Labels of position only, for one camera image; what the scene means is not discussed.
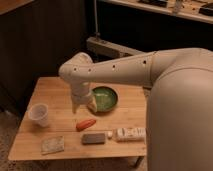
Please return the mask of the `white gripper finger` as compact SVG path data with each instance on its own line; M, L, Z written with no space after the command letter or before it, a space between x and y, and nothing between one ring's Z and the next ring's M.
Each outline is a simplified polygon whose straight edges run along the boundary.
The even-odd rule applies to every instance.
M97 103L96 103L96 100L93 99L92 101L90 101L88 104L87 104L87 107L94 113L97 112Z
M76 104L76 103L72 102L72 112L74 114L76 114L76 112L77 112L77 110L78 110L79 107L80 107L79 104Z

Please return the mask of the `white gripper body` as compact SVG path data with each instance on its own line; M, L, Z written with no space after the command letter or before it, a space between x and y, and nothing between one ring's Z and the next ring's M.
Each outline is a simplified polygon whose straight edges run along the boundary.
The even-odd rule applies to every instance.
M89 83L73 84L71 88L71 99L76 104L88 104L92 100L92 92Z

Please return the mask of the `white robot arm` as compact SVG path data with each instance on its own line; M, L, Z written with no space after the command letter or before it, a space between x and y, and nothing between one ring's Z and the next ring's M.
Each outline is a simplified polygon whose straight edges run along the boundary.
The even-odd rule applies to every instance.
M75 105L90 84L148 87L148 171L213 171L213 51L181 48L95 63L83 52L60 66Z

